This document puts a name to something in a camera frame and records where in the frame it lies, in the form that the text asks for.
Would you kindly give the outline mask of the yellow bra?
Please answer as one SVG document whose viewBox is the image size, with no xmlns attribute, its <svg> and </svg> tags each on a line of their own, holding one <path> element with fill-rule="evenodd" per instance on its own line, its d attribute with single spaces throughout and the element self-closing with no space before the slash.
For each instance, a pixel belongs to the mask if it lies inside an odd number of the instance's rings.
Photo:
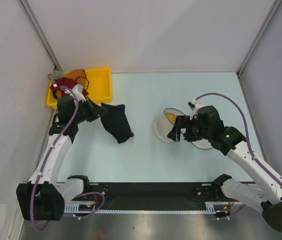
<svg viewBox="0 0 282 240">
<path fill-rule="evenodd" d="M 167 112 L 167 113 L 166 113 L 166 117 L 167 117 L 167 119 L 169 120 L 169 122 L 170 122 L 172 125 L 175 124 L 176 119 L 177 119 L 177 115 L 176 115 L 176 114 Z"/>
</svg>

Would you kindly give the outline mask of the white mesh laundry bag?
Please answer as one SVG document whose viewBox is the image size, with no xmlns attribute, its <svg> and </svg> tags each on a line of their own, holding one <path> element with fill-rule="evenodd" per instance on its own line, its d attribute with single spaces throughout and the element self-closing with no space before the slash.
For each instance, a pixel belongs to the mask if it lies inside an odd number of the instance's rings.
<svg viewBox="0 0 282 240">
<path fill-rule="evenodd" d="M 165 108 L 163 113 L 157 118 L 153 124 L 153 129 L 157 137 L 165 143 L 172 143 L 173 140 L 168 138 L 168 134 L 174 127 L 177 116 L 184 116 L 185 114 L 175 108 Z M 210 150 L 212 145 L 205 139 L 191 142 L 196 148 L 201 150 Z"/>
</svg>

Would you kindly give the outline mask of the black garment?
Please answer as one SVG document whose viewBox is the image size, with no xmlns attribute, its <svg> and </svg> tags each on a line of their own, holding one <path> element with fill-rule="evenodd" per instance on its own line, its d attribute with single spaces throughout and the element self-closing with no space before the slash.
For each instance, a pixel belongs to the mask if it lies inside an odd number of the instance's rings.
<svg viewBox="0 0 282 240">
<path fill-rule="evenodd" d="M 101 117 L 104 129 L 110 133 L 118 144 L 122 144 L 134 137 L 126 116 L 126 106 L 124 104 L 110 105 L 101 103 L 107 112 Z"/>
</svg>

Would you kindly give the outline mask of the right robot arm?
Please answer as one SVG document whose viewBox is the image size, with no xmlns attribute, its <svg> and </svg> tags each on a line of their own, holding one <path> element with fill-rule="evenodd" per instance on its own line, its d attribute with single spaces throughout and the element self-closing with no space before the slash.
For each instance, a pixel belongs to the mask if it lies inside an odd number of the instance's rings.
<svg viewBox="0 0 282 240">
<path fill-rule="evenodd" d="M 267 224 L 282 232 L 282 176 L 258 157 L 245 137 L 233 126 L 224 126 L 219 112 L 212 105 L 192 107 L 192 115 L 178 115 L 167 137 L 175 142 L 183 137 L 188 142 L 206 140 L 239 165 L 257 184 L 254 189 L 231 176 L 221 175 L 220 183 L 211 188 L 212 196 L 223 201 L 238 200 L 261 213 Z"/>
</svg>

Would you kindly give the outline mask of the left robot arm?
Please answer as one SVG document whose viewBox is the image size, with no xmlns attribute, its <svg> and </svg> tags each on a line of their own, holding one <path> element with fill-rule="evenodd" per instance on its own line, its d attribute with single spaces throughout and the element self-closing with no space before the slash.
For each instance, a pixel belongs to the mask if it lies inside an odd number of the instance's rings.
<svg viewBox="0 0 282 240">
<path fill-rule="evenodd" d="M 75 198 L 86 200 L 92 188 L 85 175 L 69 176 L 65 183 L 57 178 L 65 156 L 79 131 L 79 124 L 93 122 L 107 110 L 89 98 L 77 100 L 66 95 L 57 101 L 57 113 L 49 129 L 48 144 L 28 182 L 16 189 L 17 200 L 24 220 L 58 221 L 66 204 Z"/>
</svg>

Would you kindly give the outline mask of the yellow plastic bin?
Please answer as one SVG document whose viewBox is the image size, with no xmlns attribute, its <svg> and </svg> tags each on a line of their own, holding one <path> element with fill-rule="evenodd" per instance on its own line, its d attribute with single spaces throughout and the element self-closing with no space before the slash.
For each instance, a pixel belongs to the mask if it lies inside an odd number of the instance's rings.
<svg viewBox="0 0 282 240">
<path fill-rule="evenodd" d="M 84 69 L 89 82 L 88 97 L 96 104 L 110 103 L 113 99 L 112 72 L 109 67 Z"/>
</svg>

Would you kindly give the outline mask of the orange garment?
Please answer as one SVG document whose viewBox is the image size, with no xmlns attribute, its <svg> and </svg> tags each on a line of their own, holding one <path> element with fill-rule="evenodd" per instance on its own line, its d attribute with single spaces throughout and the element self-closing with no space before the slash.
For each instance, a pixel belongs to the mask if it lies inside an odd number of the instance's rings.
<svg viewBox="0 0 282 240">
<path fill-rule="evenodd" d="M 75 81 L 81 82 L 82 85 L 85 86 L 85 89 L 88 89 L 89 81 L 87 79 L 86 73 L 83 69 L 76 69 L 66 73 L 66 77 L 68 79 L 73 79 Z"/>
</svg>

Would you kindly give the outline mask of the dark red garment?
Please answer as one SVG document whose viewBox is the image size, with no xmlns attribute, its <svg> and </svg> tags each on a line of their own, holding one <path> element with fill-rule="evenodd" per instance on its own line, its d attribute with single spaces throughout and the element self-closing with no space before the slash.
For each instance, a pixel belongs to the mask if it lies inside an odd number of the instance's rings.
<svg viewBox="0 0 282 240">
<path fill-rule="evenodd" d="M 88 95 L 88 91 L 86 90 L 85 86 L 81 84 L 80 81 L 76 81 L 72 78 L 67 78 L 67 77 L 62 77 L 62 78 L 56 79 L 54 81 L 54 83 L 52 83 L 50 85 L 49 88 L 52 92 L 53 97 L 55 99 L 59 99 L 59 98 L 63 97 L 64 95 L 66 95 L 65 92 L 60 88 L 61 86 L 65 86 L 69 89 L 72 89 L 76 85 L 83 87 L 81 92 L 84 96 Z"/>
</svg>

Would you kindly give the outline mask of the grey garment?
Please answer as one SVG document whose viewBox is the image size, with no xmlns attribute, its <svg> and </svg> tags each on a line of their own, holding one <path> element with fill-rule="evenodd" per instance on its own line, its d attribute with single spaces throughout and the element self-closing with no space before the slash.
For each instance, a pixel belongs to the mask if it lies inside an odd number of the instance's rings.
<svg viewBox="0 0 282 240">
<path fill-rule="evenodd" d="M 62 79 L 66 77 L 66 73 L 59 70 L 54 70 L 51 74 L 51 81 L 54 83 L 58 79 Z"/>
</svg>

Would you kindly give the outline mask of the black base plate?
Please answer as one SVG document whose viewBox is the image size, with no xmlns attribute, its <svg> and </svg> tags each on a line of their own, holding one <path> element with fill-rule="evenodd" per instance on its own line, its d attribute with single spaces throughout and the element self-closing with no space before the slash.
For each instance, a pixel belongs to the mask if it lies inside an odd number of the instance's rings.
<svg viewBox="0 0 282 240">
<path fill-rule="evenodd" d="M 84 192 L 104 193 L 107 202 L 225 202 L 229 199 L 210 182 L 100 182 L 90 183 Z"/>
</svg>

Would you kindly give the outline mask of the left aluminium frame post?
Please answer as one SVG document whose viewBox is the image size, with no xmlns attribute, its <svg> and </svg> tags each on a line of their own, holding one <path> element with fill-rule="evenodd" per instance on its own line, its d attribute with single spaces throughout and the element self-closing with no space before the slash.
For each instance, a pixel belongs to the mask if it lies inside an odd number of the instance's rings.
<svg viewBox="0 0 282 240">
<path fill-rule="evenodd" d="M 61 65 L 44 33 L 42 30 L 37 17 L 35 16 L 29 2 L 27 0 L 17 0 L 18 4 L 20 5 L 22 11 L 24 12 L 26 18 L 29 21 L 30 26 L 32 27 L 34 33 L 38 37 L 39 42 L 41 43 L 43 49 L 45 50 L 49 60 L 51 61 L 54 68 L 58 71 L 61 71 Z"/>
</svg>

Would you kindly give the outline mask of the aluminium frame post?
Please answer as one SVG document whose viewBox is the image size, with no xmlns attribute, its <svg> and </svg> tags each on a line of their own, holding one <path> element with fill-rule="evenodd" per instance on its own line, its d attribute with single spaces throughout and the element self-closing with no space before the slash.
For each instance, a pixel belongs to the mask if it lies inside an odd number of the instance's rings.
<svg viewBox="0 0 282 240">
<path fill-rule="evenodd" d="M 30 26 L 32 27 L 34 33 L 38 37 L 39 42 L 41 43 L 43 49 L 45 50 L 49 60 L 51 61 L 54 68 L 58 71 L 61 71 L 61 65 L 44 33 L 42 30 L 37 17 L 35 16 L 29 2 L 27 0 L 17 0 L 18 4 L 20 5 L 22 11 L 24 12 L 26 18 L 29 21 Z"/>
<path fill-rule="evenodd" d="M 236 72 L 236 75 L 238 78 L 241 78 L 243 72 L 245 71 L 248 63 L 250 62 L 251 58 L 253 57 L 253 54 L 257 50 L 259 44 L 261 43 L 262 39 L 264 38 L 268 28 L 272 24 L 275 16 L 277 15 L 280 7 L 282 5 L 282 0 L 275 0 L 273 4 L 271 5 L 270 10 L 268 11 L 260 29 L 258 30 L 250 48 L 248 49 L 248 52 L 246 53 L 242 63 L 240 64 L 240 67 L 238 68 L 238 71 Z"/>
</svg>

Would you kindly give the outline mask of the right aluminium frame post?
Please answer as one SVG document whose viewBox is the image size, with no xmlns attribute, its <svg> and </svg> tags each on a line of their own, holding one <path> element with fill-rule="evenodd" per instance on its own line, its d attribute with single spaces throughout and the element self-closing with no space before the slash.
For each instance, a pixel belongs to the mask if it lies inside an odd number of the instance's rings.
<svg viewBox="0 0 282 240">
<path fill-rule="evenodd" d="M 245 71 L 248 63 L 250 62 L 251 58 L 253 57 L 253 54 L 257 50 L 259 44 L 261 43 L 262 39 L 264 38 L 268 28 L 272 24 L 275 16 L 277 15 L 280 7 L 282 5 L 282 0 L 275 0 L 273 4 L 271 5 L 270 10 L 268 11 L 260 29 L 258 30 L 250 48 L 248 49 L 248 52 L 246 53 L 242 63 L 240 64 L 240 67 L 238 68 L 238 71 L 236 72 L 236 75 L 238 78 L 241 78 L 243 72 Z"/>
</svg>

